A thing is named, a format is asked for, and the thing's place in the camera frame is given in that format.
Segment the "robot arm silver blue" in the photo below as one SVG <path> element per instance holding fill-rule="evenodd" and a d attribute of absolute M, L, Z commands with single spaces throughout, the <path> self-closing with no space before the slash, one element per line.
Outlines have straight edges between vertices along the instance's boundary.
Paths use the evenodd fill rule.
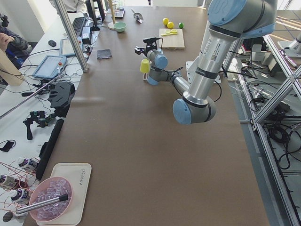
<path fill-rule="evenodd" d="M 177 71 L 166 70 L 167 57 L 158 51 L 157 38 L 146 38 L 146 47 L 135 48 L 151 61 L 148 83 L 170 82 L 181 98 L 174 101 L 173 114 L 180 124 L 207 122 L 216 113 L 208 96 L 232 43 L 240 38 L 257 38 L 272 33 L 276 26 L 275 0 L 213 0 L 199 56 L 193 62 L 191 82 Z"/>

